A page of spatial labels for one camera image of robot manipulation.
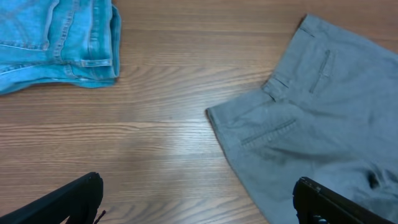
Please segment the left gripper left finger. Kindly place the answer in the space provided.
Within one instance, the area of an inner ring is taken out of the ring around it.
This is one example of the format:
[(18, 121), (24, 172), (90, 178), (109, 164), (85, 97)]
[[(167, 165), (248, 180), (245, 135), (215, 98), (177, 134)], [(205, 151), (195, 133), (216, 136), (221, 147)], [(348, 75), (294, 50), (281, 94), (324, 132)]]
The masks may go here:
[(53, 192), (1, 217), (1, 224), (97, 224), (103, 180), (89, 172)]

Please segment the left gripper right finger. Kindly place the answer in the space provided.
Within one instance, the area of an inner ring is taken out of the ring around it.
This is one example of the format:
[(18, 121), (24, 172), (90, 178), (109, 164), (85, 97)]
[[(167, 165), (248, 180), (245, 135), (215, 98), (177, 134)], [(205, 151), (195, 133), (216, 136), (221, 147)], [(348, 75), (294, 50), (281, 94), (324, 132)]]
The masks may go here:
[(300, 224), (393, 224), (308, 177), (296, 182), (293, 205)]

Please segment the grey cotton shorts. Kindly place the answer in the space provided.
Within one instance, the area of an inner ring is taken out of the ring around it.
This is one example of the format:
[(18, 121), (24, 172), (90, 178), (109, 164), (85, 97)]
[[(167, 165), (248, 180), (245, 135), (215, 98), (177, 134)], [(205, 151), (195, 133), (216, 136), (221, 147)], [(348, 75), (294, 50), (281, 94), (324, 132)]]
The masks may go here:
[(297, 223), (301, 177), (397, 221), (394, 52), (307, 15), (263, 86), (206, 113), (268, 222)]

